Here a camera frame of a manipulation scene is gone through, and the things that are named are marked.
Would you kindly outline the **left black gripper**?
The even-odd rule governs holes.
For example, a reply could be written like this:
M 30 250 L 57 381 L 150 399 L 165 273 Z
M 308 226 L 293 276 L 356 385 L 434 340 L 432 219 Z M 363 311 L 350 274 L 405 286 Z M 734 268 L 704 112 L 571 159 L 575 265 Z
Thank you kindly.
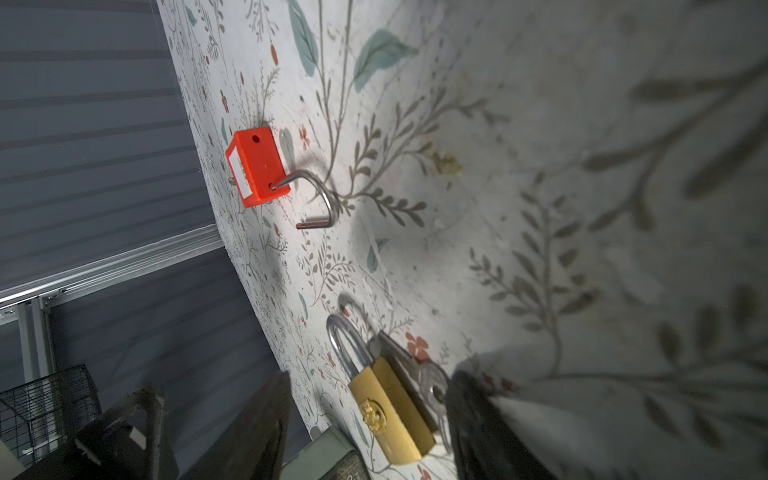
M 23 470 L 19 479 L 177 479 L 166 399 L 145 386 Z

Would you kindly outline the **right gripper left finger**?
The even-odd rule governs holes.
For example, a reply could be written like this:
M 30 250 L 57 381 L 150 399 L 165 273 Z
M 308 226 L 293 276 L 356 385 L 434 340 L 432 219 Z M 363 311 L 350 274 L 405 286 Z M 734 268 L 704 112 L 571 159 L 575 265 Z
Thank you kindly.
M 289 373 L 281 371 L 246 403 L 184 479 L 277 479 L 292 405 Z

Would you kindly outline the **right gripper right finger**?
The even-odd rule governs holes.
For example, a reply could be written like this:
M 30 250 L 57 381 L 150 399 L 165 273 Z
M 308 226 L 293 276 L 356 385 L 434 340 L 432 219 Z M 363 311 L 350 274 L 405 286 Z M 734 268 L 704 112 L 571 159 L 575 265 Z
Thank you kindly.
M 448 382 L 447 419 L 460 479 L 552 479 L 474 377 L 457 371 Z

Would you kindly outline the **silver key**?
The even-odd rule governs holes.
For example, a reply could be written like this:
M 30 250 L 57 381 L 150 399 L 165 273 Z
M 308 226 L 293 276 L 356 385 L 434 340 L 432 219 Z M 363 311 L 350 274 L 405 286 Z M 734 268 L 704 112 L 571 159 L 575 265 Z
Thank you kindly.
M 347 312 L 350 310 L 362 312 L 362 308 L 349 296 L 341 295 L 338 304 L 339 311 L 333 314 L 346 317 L 351 324 Z M 440 443 L 448 453 L 452 453 L 445 405 L 445 394 L 448 388 L 446 373 L 431 360 L 420 359 L 400 346 L 382 329 L 378 330 L 371 339 L 365 340 L 363 337 L 362 339 L 374 358 L 383 357 L 390 363 L 426 421 L 436 444 Z

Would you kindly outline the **brass padlock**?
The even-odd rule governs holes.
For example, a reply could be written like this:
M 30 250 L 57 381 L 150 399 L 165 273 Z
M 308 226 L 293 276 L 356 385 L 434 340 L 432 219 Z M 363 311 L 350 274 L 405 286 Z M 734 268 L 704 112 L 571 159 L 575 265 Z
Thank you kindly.
M 326 330 L 362 420 L 387 460 L 393 465 L 422 460 L 436 441 L 390 363 L 370 354 L 346 317 L 329 315 Z

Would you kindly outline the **red padlock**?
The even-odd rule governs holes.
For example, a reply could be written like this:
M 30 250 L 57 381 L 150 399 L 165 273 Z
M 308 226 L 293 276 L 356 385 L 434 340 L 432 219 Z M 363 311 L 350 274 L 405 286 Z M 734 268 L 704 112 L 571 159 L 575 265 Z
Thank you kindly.
M 296 229 L 325 229 L 337 223 L 338 207 L 330 191 L 317 175 L 308 170 L 299 169 L 290 173 L 285 170 L 269 127 L 236 131 L 225 151 L 225 157 L 245 208 L 286 196 L 291 192 L 291 183 L 305 180 L 322 198 L 328 213 L 325 217 L 297 223 Z

